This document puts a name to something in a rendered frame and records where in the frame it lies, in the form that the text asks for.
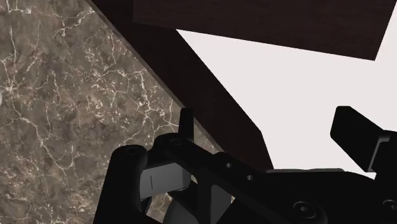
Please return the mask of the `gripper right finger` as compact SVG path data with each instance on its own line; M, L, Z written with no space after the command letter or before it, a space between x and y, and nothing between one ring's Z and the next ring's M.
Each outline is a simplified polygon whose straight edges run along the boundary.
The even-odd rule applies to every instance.
M350 106L337 106L330 137L364 171L376 173L379 219L397 219L397 131L384 130Z

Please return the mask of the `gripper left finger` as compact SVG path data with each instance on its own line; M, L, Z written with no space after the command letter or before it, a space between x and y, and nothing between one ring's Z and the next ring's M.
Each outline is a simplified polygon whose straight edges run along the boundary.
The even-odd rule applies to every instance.
M328 224L321 205L194 143L193 111L150 150L111 154L93 224Z

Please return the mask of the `dark wooden cabinet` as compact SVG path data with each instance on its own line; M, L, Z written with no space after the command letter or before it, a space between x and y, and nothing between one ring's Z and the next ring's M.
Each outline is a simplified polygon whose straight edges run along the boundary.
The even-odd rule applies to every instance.
M133 21L134 0L86 0L219 150L259 172L273 168L263 135L190 45L171 28Z

